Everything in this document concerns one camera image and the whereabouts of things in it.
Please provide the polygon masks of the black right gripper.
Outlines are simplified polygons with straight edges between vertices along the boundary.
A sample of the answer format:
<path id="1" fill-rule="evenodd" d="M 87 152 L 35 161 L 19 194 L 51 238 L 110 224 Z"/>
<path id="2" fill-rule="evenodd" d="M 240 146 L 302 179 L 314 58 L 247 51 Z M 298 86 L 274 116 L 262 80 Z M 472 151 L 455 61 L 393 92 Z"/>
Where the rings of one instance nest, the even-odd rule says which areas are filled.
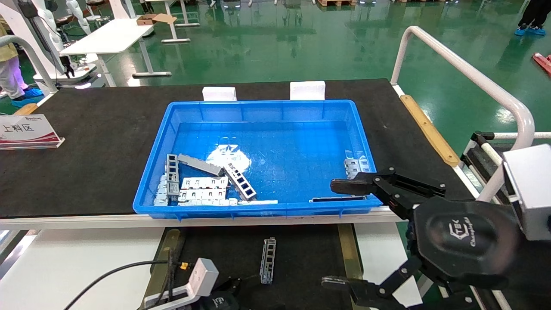
<path id="1" fill-rule="evenodd" d="M 422 267 L 429 277 L 451 284 L 550 295 L 550 242 L 527 239 L 509 206 L 451 202 L 444 199 L 446 184 L 395 167 L 333 179 L 330 188 L 337 194 L 374 195 L 413 226 L 418 256 L 410 257 L 381 284 L 341 276 L 322 278 L 322 287 L 347 292 L 357 306 L 424 310 L 423 304 L 406 307 L 393 295 Z M 415 207 L 400 191 L 427 200 Z"/>

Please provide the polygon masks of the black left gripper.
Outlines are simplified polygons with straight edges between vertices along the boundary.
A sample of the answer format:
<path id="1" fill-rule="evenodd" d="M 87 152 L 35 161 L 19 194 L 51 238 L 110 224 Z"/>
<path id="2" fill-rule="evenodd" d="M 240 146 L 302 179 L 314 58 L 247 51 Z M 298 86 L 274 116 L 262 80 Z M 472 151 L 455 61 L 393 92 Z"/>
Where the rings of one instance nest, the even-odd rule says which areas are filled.
<path id="1" fill-rule="evenodd" d="M 241 305 L 236 297 L 241 290 L 241 277 L 228 277 L 215 287 L 215 291 L 206 298 L 201 298 L 201 310 L 285 310 L 285 304 L 250 306 Z"/>

